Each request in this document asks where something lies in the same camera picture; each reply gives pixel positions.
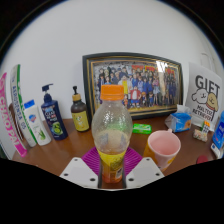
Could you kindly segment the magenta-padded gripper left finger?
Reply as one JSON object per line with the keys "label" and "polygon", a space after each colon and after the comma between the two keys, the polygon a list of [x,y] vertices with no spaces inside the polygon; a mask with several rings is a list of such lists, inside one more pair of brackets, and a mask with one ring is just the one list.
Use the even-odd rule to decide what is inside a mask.
{"label": "magenta-padded gripper left finger", "polygon": [[84,188],[99,186],[100,157],[96,148],[90,149],[81,158],[74,157],[60,177]]}

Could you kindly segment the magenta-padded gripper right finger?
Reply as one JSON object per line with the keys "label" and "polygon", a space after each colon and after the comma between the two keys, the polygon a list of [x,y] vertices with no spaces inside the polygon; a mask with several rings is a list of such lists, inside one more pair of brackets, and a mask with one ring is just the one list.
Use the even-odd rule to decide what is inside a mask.
{"label": "magenta-padded gripper right finger", "polygon": [[163,177],[163,173],[150,157],[142,157],[134,149],[127,149],[122,177],[125,189],[140,188]]}

